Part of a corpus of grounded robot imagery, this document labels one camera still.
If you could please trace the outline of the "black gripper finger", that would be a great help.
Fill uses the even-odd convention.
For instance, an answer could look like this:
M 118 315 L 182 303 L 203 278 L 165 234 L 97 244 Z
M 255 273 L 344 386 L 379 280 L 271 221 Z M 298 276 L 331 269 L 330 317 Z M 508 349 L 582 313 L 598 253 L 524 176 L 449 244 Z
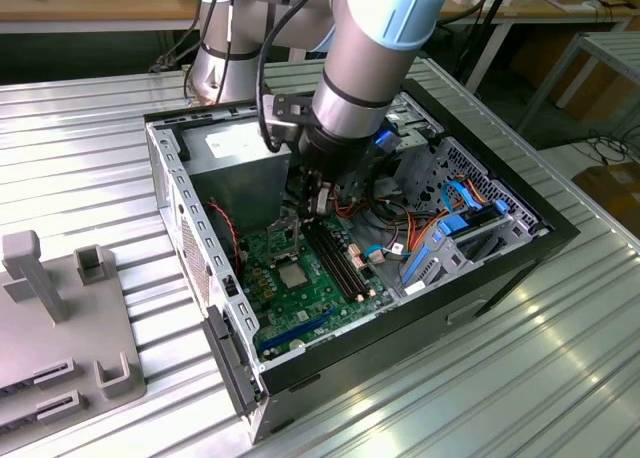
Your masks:
M 316 214 L 318 216 L 329 216 L 334 208 L 334 185 L 323 181 L 317 194 Z
M 316 216 L 317 196 L 320 191 L 320 173 L 308 169 L 302 179 L 301 194 L 298 201 L 298 217 L 301 220 Z

